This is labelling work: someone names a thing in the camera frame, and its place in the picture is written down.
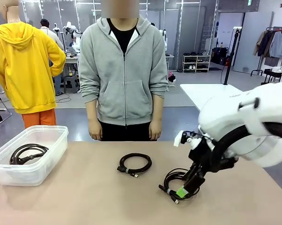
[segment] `white box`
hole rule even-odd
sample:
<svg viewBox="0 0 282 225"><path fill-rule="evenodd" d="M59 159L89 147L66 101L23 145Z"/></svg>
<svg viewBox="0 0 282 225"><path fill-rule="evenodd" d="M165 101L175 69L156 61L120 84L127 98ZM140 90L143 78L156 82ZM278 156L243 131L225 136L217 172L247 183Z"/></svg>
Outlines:
<svg viewBox="0 0 282 225"><path fill-rule="evenodd" d="M0 184L40 185L67 149L68 133L68 128L64 126L32 126L11 139L0 148ZM20 146L29 143L46 146L49 150L43 157L28 161L25 165L10 165L12 153ZM31 154L35 154L35 151L24 152L21 158Z"/></svg>

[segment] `hand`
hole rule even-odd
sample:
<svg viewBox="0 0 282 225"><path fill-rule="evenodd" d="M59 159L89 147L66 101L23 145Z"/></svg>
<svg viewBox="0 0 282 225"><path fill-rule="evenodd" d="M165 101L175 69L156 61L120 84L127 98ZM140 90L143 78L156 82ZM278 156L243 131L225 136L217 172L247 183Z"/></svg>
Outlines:
<svg viewBox="0 0 282 225"><path fill-rule="evenodd" d="M149 126L149 138L151 141L156 141L161 134L161 120L152 120Z"/></svg>
<svg viewBox="0 0 282 225"><path fill-rule="evenodd" d="M102 139L102 126L98 120L89 120L89 133L94 140L101 141Z"/></svg>

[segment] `gray floor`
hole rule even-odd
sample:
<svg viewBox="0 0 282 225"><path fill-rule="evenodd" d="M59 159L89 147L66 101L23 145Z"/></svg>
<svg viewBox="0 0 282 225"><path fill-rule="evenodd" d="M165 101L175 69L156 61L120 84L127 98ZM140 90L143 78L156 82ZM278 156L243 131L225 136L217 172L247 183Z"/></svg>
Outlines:
<svg viewBox="0 0 282 225"><path fill-rule="evenodd" d="M224 82L224 77L226 74L226 68L222 73L222 82ZM165 102L164 107L190 107L195 106L194 103L189 99L189 97L184 93L184 91L180 88L180 84L183 83L220 83L221 80L221 71L210 71L208 73L178 73L174 72L176 76L176 86L169 87L169 92L165 94ZM249 74L235 72L231 69L229 74L228 84L235 86L236 88L246 91L251 90L257 86L260 86L261 82L264 81L264 77L260 76L252 76ZM69 94L71 100L65 99L63 101L67 101L65 103L57 103L57 109L77 109L77 108L85 108L84 100L82 95L79 94ZM2 100L7 101L5 95L2 95ZM65 95L59 96L56 100L60 100L65 98ZM6 105L9 109L12 109L10 102L7 101Z"/></svg>
<svg viewBox="0 0 282 225"><path fill-rule="evenodd" d="M13 116L0 125L0 147L24 130L22 117L13 110L12 113ZM195 107L164 108L163 131L159 141L173 141L180 130L196 130L198 115ZM56 117L58 125L69 128L69 141L93 141L88 133L85 109L56 109ZM282 188L282 163L266 171Z"/></svg>

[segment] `yellow hoodie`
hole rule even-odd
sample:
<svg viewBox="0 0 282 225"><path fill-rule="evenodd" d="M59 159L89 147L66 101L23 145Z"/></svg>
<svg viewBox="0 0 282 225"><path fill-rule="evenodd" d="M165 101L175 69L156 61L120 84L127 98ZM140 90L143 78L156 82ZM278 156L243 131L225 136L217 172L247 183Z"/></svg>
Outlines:
<svg viewBox="0 0 282 225"><path fill-rule="evenodd" d="M17 113L56 107L52 76L62 72L65 60L43 31L23 22L0 25L0 84Z"/></svg>

